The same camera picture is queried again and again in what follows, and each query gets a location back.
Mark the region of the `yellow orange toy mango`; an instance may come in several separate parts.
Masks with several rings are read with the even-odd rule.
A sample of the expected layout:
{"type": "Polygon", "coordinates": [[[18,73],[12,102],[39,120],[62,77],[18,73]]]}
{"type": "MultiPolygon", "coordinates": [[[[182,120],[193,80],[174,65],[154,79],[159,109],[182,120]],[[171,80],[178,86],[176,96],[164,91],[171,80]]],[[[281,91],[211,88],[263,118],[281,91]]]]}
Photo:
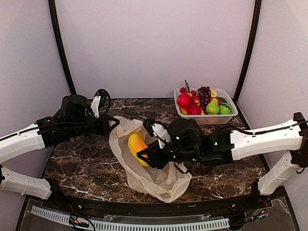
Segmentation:
{"type": "Polygon", "coordinates": [[[141,132],[133,132],[128,136],[128,148],[131,154],[138,160],[143,167],[149,165],[137,157],[137,153],[146,149],[148,146],[144,142],[144,136],[141,132]]]}

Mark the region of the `banana print plastic bag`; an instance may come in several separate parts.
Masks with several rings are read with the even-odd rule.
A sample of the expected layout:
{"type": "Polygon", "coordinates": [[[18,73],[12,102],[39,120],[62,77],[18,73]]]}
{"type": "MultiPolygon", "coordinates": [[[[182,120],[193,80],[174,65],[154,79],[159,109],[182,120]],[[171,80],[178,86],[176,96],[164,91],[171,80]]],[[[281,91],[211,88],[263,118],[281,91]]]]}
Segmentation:
{"type": "Polygon", "coordinates": [[[109,146],[126,171],[128,186],[165,203],[171,203],[181,197],[186,192],[192,175],[180,173],[172,162],[163,169],[142,166],[129,150],[129,135],[140,132],[146,144],[156,141],[157,138],[147,133],[140,120],[128,120],[122,116],[115,118],[119,120],[119,125],[110,132],[109,146]]]}

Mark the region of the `red toy apple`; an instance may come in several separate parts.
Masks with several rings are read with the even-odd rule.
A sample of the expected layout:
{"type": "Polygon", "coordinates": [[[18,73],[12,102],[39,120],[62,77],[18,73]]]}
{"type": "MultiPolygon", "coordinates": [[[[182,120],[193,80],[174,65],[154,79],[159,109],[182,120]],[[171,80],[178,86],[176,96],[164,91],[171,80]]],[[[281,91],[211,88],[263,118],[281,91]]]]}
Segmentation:
{"type": "Polygon", "coordinates": [[[179,107],[182,107],[182,108],[189,107],[191,102],[192,102],[191,97],[187,93],[182,93],[181,95],[177,97],[177,104],[179,107]]]}
{"type": "Polygon", "coordinates": [[[201,115],[202,110],[200,106],[192,105],[188,109],[188,115],[201,115]]]}

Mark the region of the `red cherry bunch toy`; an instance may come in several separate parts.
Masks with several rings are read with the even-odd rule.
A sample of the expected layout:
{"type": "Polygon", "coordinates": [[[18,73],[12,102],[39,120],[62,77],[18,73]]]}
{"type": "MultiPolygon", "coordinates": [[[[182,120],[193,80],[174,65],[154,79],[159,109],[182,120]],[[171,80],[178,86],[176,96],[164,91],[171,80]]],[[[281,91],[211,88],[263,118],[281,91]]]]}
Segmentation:
{"type": "Polygon", "coordinates": [[[196,91],[191,90],[190,85],[189,85],[189,83],[187,82],[187,80],[184,80],[184,82],[185,82],[185,86],[182,87],[182,88],[180,88],[180,95],[181,95],[182,93],[187,93],[187,94],[189,94],[190,97],[191,97],[191,101],[192,101],[191,104],[190,104],[190,106],[191,106],[191,105],[197,105],[197,106],[199,106],[199,105],[200,105],[200,99],[199,99],[199,97],[197,96],[196,91]]]}

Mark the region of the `green toy pear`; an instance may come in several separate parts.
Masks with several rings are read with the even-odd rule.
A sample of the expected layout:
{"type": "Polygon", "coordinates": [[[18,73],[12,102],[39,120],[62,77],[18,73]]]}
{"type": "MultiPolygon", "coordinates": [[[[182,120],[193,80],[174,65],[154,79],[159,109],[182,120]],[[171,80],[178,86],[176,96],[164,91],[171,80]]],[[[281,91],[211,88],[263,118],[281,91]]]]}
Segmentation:
{"type": "Polygon", "coordinates": [[[206,106],[206,112],[209,115],[217,115],[219,113],[219,106],[217,104],[209,103],[206,106]]]}

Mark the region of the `purple toy grapes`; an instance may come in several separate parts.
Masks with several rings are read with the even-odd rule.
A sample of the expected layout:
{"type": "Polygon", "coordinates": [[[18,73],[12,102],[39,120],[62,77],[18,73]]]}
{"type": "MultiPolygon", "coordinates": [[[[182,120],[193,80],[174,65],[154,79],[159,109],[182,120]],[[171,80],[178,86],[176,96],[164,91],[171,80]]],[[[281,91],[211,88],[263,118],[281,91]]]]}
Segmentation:
{"type": "Polygon", "coordinates": [[[211,89],[209,86],[203,86],[197,90],[197,95],[200,99],[200,107],[204,114],[207,114],[206,107],[209,104],[210,98],[211,98],[211,89]]]}

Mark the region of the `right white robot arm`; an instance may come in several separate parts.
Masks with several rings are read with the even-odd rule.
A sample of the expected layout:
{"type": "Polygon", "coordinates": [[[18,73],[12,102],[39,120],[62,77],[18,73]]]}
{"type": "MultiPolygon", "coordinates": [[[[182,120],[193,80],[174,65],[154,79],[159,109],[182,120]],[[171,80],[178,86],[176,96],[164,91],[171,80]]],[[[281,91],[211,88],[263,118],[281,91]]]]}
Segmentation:
{"type": "Polygon", "coordinates": [[[143,126],[156,141],[145,144],[143,135],[133,133],[128,139],[131,153],[144,166],[157,169],[168,163],[197,162],[204,166],[220,166],[243,158],[284,151],[278,163],[252,185],[245,204],[257,208],[264,196],[271,195],[299,169],[308,167],[308,122],[301,113],[291,120],[271,127],[240,130],[225,127],[205,135],[193,119],[177,119],[166,126],[152,118],[143,126]]]}

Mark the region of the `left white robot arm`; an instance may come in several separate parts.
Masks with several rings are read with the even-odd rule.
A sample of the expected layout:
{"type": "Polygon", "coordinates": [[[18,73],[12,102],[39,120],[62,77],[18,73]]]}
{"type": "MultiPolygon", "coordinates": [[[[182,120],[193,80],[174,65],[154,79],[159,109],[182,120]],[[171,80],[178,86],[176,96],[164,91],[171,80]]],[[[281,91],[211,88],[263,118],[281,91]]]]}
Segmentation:
{"type": "MultiPolygon", "coordinates": [[[[0,162],[69,142],[75,137],[109,134],[119,125],[118,119],[108,115],[110,106],[110,94],[104,89],[95,93],[91,103],[82,95],[63,97],[61,108],[55,115],[37,120],[28,127],[1,138],[0,162]]],[[[58,210],[68,206],[68,199],[61,194],[57,181],[33,178],[4,166],[0,167],[0,189],[49,199],[58,210]]]]}

